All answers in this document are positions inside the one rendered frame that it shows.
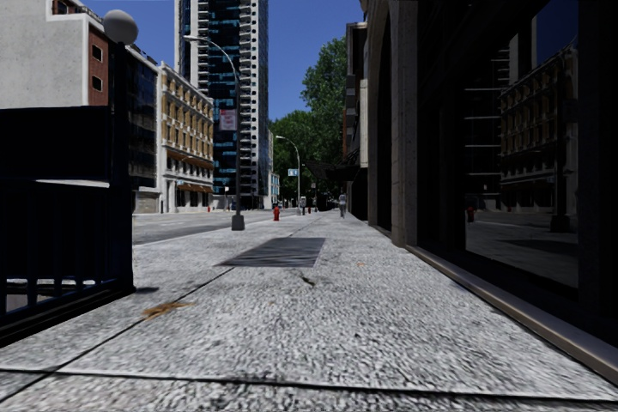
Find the grey stone building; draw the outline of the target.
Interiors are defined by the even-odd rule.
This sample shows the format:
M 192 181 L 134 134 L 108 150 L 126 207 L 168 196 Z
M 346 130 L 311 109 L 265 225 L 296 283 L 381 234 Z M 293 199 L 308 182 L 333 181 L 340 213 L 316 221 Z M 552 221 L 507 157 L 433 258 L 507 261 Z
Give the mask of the grey stone building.
M 618 385 L 618 0 L 359 2 L 370 224 Z

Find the trees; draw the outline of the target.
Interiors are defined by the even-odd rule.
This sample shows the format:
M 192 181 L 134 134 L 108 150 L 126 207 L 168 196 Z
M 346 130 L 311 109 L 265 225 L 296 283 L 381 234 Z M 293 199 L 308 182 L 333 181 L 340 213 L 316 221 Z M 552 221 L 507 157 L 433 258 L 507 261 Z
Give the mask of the trees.
M 300 152 L 301 196 L 311 200 L 316 193 L 335 193 L 339 184 L 316 179 L 309 161 L 335 164 L 342 159 L 342 122 L 346 94 L 346 37 L 323 44 L 317 62 L 304 75 L 301 99 L 305 110 L 294 110 L 269 123 L 274 136 L 292 140 Z M 285 140 L 273 139 L 274 168 L 280 177 L 280 197 L 297 200 L 296 153 Z

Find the pale concrete building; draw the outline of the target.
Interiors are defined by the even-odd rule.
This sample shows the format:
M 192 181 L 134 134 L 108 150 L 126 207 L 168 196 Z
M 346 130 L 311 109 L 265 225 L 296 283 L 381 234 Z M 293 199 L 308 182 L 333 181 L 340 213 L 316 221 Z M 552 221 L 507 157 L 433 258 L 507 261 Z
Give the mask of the pale concrete building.
M 0 0 L 0 108 L 106 106 L 109 45 L 81 0 Z

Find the dark glass building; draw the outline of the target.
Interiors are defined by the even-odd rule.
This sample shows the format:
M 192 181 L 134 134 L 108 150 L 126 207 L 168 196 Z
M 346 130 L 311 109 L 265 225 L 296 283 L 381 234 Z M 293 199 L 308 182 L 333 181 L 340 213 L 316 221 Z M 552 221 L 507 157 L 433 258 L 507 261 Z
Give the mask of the dark glass building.
M 129 175 L 131 208 L 135 214 L 159 211 L 157 185 L 158 67 L 136 45 L 126 48 L 128 74 Z

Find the dark stairway railing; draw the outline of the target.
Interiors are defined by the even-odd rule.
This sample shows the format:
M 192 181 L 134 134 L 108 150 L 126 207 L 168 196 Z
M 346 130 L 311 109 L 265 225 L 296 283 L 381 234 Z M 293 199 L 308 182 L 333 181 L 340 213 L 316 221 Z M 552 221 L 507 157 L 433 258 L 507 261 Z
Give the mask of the dark stairway railing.
M 123 10 L 102 19 L 106 106 L 0 108 L 0 348 L 133 293 Z

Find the glass tower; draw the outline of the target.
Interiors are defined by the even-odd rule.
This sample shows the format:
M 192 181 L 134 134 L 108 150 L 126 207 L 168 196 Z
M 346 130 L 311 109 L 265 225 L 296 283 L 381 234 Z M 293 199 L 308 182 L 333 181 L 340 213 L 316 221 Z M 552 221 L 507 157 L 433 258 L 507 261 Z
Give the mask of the glass tower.
M 203 42 L 208 38 L 232 58 L 239 74 L 241 207 L 262 209 L 269 199 L 269 0 L 173 0 L 175 66 L 180 75 L 214 101 L 215 200 L 234 205 L 235 133 L 221 125 L 234 109 L 234 79 L 226 57 Z

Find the cream stone building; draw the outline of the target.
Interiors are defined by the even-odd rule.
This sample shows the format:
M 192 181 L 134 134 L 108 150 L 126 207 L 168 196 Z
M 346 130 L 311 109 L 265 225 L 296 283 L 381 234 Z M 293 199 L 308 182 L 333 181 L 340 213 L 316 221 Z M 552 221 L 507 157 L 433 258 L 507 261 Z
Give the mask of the cream stone building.
M 210 210 L 214 101 L 166 63 L 158 67 L 157 148 L 159 211 Z

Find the grey street lamp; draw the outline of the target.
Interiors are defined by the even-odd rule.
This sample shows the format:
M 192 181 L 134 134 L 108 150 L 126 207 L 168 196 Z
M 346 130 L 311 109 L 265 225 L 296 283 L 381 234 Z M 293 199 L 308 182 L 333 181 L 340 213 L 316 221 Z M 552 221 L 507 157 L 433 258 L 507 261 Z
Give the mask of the grey street lamp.
M 297 167 L 296 167 L 296 178 L 297 178 L 297 210 L 299 215 L 304 215 L 305 212 L 305 202 L 302 201 L 302 196 L 300 192 L 300 182 L 301 182 L 301 170 L 300 170 L 300 152 L 298 150 L 297 145 L 290 139 L 285 136 L 275 136 L 275 139 L 285 140 L 290 142 L 296 153 Z
M 193 36 L 193 35 L 183 35 L 182 39 L 184 41 L 187 42 L 203 42 L 203 43 L 207 43 L 209 45 L 212 45 L 213 47 L 217 48 L 228 60 L 230 67 L 231 67 L 231 71 L 233 72 L 233 79 L 234 79 L 234 93 L 235 93 L 235 97 L 234 97 L 234 109 L 232 110 L 232 114 L 231 115 L 221 115 L 221 117 L 224 117 L 224 119 L 221 119 L 221 125 L 224 127 L 225 130 L 230 130 L 233 131 L 235 133 L 235 139 L 236 139 L 236 143 L 235 143 L 235 150 L 236 150 L 236 177 L 235 177 L 235 184 L 236 184 L 236 194 L 235 194 L 235 201 L 236 201 L 236 207 L 235 207 L 235 215 L 232 216 L 232 220 L 231 220 L 231 229 L 233 231 L 244 231 L 245 230 L 245 220 L 244 220 L 244 216 L 241 214 L 241 153 L 240 153 L 240 90 L 239 90 L 239 86 L 240 86 L 240 82 L 239 82 L 239 74 L 238 71 L 235 68 L 235 65 L 233 63 L 233 60 L 231 58 L 231 56 L 219 45 L 217 45 L 215 42 L 213 42 L 212 40 L 208 39 L 208 38 L 202 38 L 202 37 L 197 37 L 197 36 Z

